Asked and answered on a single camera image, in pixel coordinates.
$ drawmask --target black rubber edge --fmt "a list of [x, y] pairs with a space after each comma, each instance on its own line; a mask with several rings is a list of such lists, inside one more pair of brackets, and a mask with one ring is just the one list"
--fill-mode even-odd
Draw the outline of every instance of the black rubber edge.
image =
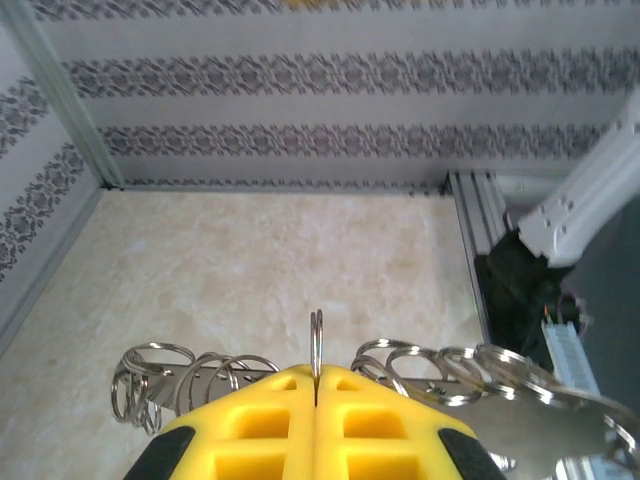
[[462, 480], [506, 480], [477, 439], [452, 428], [439, 430], [438, 436]]
[[154, 438], [124, 480], [169, 480], [195, 434], [191, 427], [178, 427]]

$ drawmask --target floral border pattern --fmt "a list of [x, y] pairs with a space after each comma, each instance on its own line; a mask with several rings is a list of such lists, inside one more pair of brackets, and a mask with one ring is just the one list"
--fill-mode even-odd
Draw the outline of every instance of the floral border pattern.
[[446, 51], [63, 64], [81, 97], [631, 91], [640, 49]]
[[0, 94], [0, 159], [49, 112], [36, 82], [27, 77]]
[[420, 192], [424, 195], [443, 194], [444, 188], [426, 182], [397, 182], [388, 180], [245, 180], [245, 179], [194, 179], [194, 178], [132, 178], [125, 181], [131, 187], [212, 187], [220, 189], [298, 189], [298, 190], [386, 190], [407, 193]]
[[16, 198], [0, 217], [0, 282], [5, 271], [18, 263], [45, 220], [54, 213], [63, 197], [69, 193], [84, 172], [84, 161], [75, 145], [65, 143], [62, 149], [38, 173], [24, 193]]
[[98, 129], [114, 156], [579, 158], [596, 125], [222, 125]]
[[590, 7], [638, 4], [639, 0], [318, 0], [300, 1], [299, 8], [285, 0], [29, 0], [40, 21], [171, 18], [192, 15], [283, 14], [291, 11], [361, 12], [446, 8]]

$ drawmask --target silver keychain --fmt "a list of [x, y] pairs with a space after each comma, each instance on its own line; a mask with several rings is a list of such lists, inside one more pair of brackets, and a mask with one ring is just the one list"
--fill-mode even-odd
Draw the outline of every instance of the silver keychain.
[[[385, 362], [367, 353], [387, 349]], [[145, 361], [143, 351], [168, 351], [184, 364]], [[323, 315], [311, 314], [311, 374], [317, 394], [322, 374]], [[403, 378], [393, 367], [401, 357], [427, 360], [439, 379]], [[257, 362], [268, 370], [252, 368]], [[351, 370], [466, 423], [510, 480], [551, 477], [560, 460], [603, 455], [639, 474], [640, 420], [623, 405], [564, 386], [529, 359], [495, 345], [440, 350], [393, 339], [366, 342]], [[151, 342], [129, 349], [118, 363], [111, 404], [118, 422], [154, 435], [162, 428], [161, 407], [176, 416], [278, 371], [256, 355], [207, 352], [200, 357], [179, 345]], [[607, 434], [614, 432], [613, 440]]]

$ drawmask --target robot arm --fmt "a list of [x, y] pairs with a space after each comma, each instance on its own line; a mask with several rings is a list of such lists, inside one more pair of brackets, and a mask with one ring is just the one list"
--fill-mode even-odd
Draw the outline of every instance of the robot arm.
[[565, 182], [518, 223], [550, 267], [574, 265], [593, 236], [640, 191], [640, 89]]
[[544, 318], [579, 328], [575, 299], [562, 301], [562, 281], [593, 236], [640, 190], [640, 89], [612, 128], [565, 182], [507, 232], [475, 268], [491, 342], [553, 364]]

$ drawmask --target patterned wallpaper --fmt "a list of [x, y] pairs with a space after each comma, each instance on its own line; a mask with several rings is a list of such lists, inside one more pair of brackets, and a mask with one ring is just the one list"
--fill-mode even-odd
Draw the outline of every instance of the patterned wallpaper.
[[0, 25], [0, 337], [96, 192], [39, 85]]
[[29, 2], [137, 185], [566, 171], [640, 84], [640, 0]]

